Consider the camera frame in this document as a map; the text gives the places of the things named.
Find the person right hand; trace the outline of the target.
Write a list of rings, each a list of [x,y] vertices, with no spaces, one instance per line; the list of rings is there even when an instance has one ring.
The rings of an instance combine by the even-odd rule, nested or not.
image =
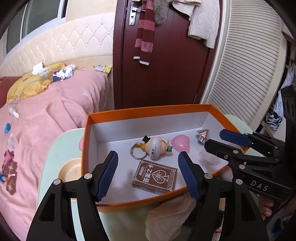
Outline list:
[[[273,200],[268,199],[264,196],[259,197],[258,208],[263,220],[265,220],[267,217],[270,217],[272,215],[273,206],[274,206]]]

